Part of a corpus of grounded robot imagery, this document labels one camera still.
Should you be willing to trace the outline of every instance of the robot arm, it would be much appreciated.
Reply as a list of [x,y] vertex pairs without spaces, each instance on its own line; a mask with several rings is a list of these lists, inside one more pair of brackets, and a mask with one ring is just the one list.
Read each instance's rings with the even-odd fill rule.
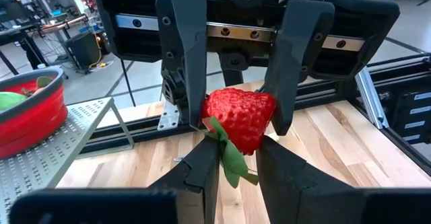
[[298,82],[351,79],[399,16],[393,0],[96,0],[112,51],[162,59],[165,98],[196,127],[206,91],[206,52],[225,71],[267,67],[277,99],[273,126],[287,133]]

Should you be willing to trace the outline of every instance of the floor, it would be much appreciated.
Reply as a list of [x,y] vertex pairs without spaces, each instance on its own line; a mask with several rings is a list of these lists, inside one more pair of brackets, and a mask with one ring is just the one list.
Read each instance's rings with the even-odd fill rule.
[[[401,8],[401,16],[370,64],[431,52],[431,2],[421,6],[417,6],[417,4],[422,0],[397,0],[397,2]],[[79,27],[72,28],[69,33],[74,35],[78,33],[77,29]],[[61,50],[61,47],[53,35],[50,35],[49,38],[49,41],[41,38],[35,38],[35,41],[41,51],[47,54],[47,58],[53,60],[56,51]],[[32,70],[23,53],[24,51],[20,47],[8,44],[0,49],[20,73]],[[67,104],[112,96],[118,108],[133,105],[127,91],[120,59],[109,54],[102,60],[109,66],[89,75],[75,73],[70,69],[70,65],[63,65],[64,71],[69,76],[69,79],[64,80]],[[127,76],[137,105],[157,102],[161,99],[160,65],[160,61],[156,63],[125,61]],[[207,88],[224,87],[220,63],[216,54],[208,54],[207,65]],[[244,82],[260,80],[264,74],[265,68],[251,67],[243,72]],[[12,76],[5,65],[0,63],[0,81]]]

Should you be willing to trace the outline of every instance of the metal shelf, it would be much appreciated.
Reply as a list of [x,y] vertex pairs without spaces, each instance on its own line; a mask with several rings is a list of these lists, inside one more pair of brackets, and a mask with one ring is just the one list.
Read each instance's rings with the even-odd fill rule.
[[18,197],[58,184],[109,108],[118,113],[112,98],[68,106],[66,121],[48,139],[14,157],[0,159],[0,224],[8,223],[7,215]]

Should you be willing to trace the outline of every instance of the wooden tabletop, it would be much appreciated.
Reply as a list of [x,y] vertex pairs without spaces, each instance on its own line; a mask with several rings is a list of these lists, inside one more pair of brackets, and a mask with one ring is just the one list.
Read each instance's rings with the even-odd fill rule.
[[[239,85],[254,90],[260,83]],[[163,111],[163,102],[123,111],[153,116]],[[104,125],[113,121],[107,116]],[[348,102],[336,102],[294,113],[289,133],[277,137],[270,126],[267,135],[306,159],[320,170],[352,186],[431,186],[431,178]],[[188,153],[203,138],[188,133],[136,144],[130,151],[76,160],[59,188],[146,187],[176,165],[175,157]],[[246,162],[256,169],[254,156]],[[259,186],[243,180],[233,189],[220,174],[216,223],[269,223]]]

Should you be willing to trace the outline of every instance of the strawberry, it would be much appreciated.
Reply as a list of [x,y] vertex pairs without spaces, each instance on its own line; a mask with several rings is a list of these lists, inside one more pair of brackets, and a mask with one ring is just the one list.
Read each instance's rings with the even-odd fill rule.
[[275,110],[275,99],[267,93],[225,88],[214,91],[202,107],[202,119],[214,116],[243,155],[252,155]]

